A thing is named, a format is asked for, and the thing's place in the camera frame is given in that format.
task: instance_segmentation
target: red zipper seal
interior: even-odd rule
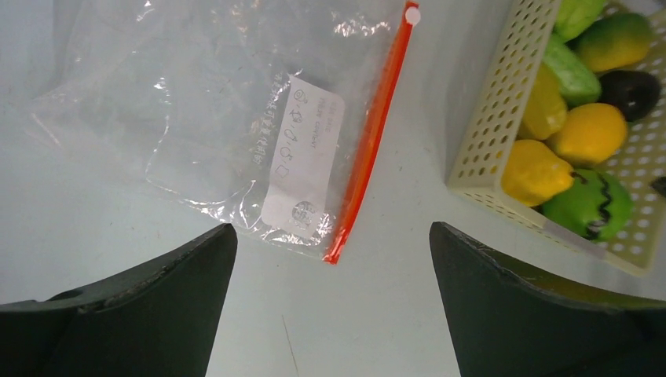
[[[379,142],[382,140],[386,117],[389,114],[389,107],[400,76],[404,55],[407,53],[412,28],[419,21],[419,4],[407,2],[404,6],[400,28],[391,46],[389,56],[386,58],[377,93],[372,100],[368,119],[365,122],[364,135],[359,143],[357,157],[354,161],[352,175],[343,202],[346,205],[342,206],[339,222],[335,228],[335,237],[324,256],[324,262],[326,263],[332,265],[338,263],[342,249],[345,247],[356,221],[365,191],[368,188],[372,167],[375,165]]]

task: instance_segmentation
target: beige basket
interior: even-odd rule
[[[614,240],[591,243],[510,198],[501,189],[507,157],[518,134],[559,5],[560,0],[514,1],[448,187],[573,251],[593,254],[640,276],[652,265],[666,210],[666,201],[650,188],[652,180],[666,175],[665,99],[659,101],[642,123],[631,128],[628,143],[600,167],[620,179],[635,203],[632,220]],[[617,10],[617,6],[610,6],[606,12]],[[658,40],[650,55],[632,68],[660,77],[666,86],[666,13],[651,17]]]

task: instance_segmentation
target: scratch on table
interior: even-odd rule
[[[289,339],[289,331],[287,331],[287,323],[284,321],[284,315],[282,316],[282,325],[284,326],[284,333],[287,334],[287,343],[289,343],[289,350],[291,351],[291,359],[294,361],[294,368],[296,368],[296,376],[300,377],[301,374],[298,373],[298,365],[296,364],[296,356],[294,356],[294,348],[291,347],[291,340]]]

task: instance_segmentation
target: clear plastic bag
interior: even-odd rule
[[[59,70],[27,106],[45,142],[113,180],[148,182],[241,232],[337,261],[415,4],[72,3],[76,16],[54,19],[66,38]]]

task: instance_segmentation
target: paper label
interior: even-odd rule
[[[292,75],[289,79],[262,220],[310,238],[324,214],[345,103],[337,94]]]

